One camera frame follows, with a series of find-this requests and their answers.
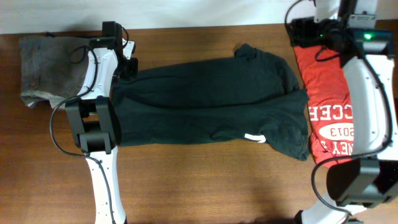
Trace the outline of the dark green Nike t-shirt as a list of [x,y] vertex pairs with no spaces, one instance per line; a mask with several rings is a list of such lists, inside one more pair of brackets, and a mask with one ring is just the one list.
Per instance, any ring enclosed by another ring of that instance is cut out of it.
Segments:
[[229,58],[142,70],[111,98],[123,146],[242,139],[309,156],[307,92],[283,58],[248,44]]

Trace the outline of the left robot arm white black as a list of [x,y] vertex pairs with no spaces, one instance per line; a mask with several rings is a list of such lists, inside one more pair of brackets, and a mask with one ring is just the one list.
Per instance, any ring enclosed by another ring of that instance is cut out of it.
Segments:
[[135,43],[119,23],[102,24],[102,35],[90,39],[84,55],[88,68],[81,90],[65,110],[73,140],[90,169],[95,223],[127,222],[119,192],[117,156],[121,127],[111,103],[112,86],[137,73]]

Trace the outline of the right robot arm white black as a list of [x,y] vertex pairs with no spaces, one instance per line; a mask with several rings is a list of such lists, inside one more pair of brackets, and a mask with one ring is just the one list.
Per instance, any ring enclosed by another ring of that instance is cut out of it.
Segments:
[[285,20],[292,45],[337,51],[352,101],[354,145],[332,157],[326,193],[294,223],[354,223],[354,216],[397,197],[394,38],[376,28],[376,1],[314,3],[312,17]]

